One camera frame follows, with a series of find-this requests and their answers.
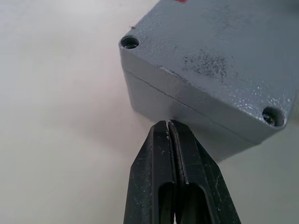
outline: white table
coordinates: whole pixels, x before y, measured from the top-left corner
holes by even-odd
[[[0,1],[0,223],[123,222],[152,122],[118,41],[157,0]],[[220,164],[243,224],[296,223],[299,122]]]

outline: screw hole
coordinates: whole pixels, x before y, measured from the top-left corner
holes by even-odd
[[[133,36],[125,36],[121,40],[121,45],[126,49],[134,49],[139,45],[139,41]]]
[[[271,126],[279,127],[285,124],[284,113],[274,107],[266,107],[263,110],[263,119]]]

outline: textured gray paint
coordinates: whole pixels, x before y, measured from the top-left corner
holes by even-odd
[[[127,35],[140,44],[120,46],[123,69],[170,99],[254,144],[284,128],[262,111],[278,108],[287,121],[295,100],[298,1],[162,0]]]

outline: white surface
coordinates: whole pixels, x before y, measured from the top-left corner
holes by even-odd
[[[118,41],[156,0],[0,1],[0,223],[118,224],[152,123]],[[243,224],[296,223],[299,124],[220,164]]]

